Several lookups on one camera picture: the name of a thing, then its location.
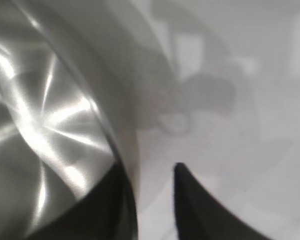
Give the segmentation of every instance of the black plastic part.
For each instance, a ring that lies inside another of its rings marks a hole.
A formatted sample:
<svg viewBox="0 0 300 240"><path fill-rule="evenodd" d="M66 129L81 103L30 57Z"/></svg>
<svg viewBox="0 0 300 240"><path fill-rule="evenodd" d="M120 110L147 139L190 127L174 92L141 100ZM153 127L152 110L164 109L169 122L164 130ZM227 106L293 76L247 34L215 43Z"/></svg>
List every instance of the black plastic part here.
<svg viewBox="0 0 300 240"><path fill-rule="evenodd" d="M214 199L184 163L174 168L174 212L179 240L270 240Z"/></svg>
<svg viewBox="0 0 300 240"><path fill-rule="evenodd" d="M127 199L128 181L114 165L90 194L52 224L27 240L134 240L132 203Z"/></svg>

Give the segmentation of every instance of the stainless steel pot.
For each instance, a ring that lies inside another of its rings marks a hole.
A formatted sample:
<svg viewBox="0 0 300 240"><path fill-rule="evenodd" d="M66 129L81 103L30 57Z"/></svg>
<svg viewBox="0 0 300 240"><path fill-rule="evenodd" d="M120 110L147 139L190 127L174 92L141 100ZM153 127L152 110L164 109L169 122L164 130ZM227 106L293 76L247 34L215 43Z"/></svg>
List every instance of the stainless steel pot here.
<svg viewBox="0 0 300 240"><path fill-rule="evenodd" d="M86 213L77 225L96 218L92 228L104 226L95 238L121 239L120 228L135 238L131 119L120 83L58 14L34 1L0 0L0 240L76 215L83 199L92 205L85 211L109 211ZM79 231L59 228L58 238Z"/></svg>

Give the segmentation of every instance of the black object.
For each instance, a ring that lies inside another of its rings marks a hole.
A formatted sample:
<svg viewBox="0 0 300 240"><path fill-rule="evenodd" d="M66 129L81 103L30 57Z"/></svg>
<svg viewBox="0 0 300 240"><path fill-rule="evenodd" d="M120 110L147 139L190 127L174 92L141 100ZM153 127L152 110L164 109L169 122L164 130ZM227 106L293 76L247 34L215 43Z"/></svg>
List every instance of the black object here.
<svg viewBox="0 0 300 240"><path fill-rule="evenodd" d="M270 240L217 202L184 163L174 168L174 212L179 240Z"/></svg>
<svg viewBox="0 0 300 240"><path fill-rule="evenodd" d="M136 239L137 217L127 184L121 166L114 165L87 197L27 240Z"/></svg>

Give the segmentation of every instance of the white surface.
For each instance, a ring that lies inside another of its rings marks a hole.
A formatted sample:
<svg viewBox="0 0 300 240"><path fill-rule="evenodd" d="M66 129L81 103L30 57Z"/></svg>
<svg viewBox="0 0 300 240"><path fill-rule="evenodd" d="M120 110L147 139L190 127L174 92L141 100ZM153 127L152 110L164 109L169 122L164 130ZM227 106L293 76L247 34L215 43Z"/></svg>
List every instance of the white surface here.
<svg viewBox="0 0 300 240"><path fill-rule="evenodd" d="M135 102L140 240L177 239L176 162L254 228L300 240L300 0L56 2Z"/></svg>

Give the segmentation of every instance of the brushed metal surface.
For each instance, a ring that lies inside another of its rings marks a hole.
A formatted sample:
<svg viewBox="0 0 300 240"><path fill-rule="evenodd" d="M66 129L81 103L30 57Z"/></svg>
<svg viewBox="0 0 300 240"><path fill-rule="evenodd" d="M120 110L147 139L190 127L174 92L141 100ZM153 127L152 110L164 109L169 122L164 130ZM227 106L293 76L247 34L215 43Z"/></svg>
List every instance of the brushed metal surface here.
<svg viewBox="0 0 300 240"><path fill-rule="evenodd" d="M123 166L120 142L134 136L123 96L57 14L0 0L0 240L51 223Z"/></svg>

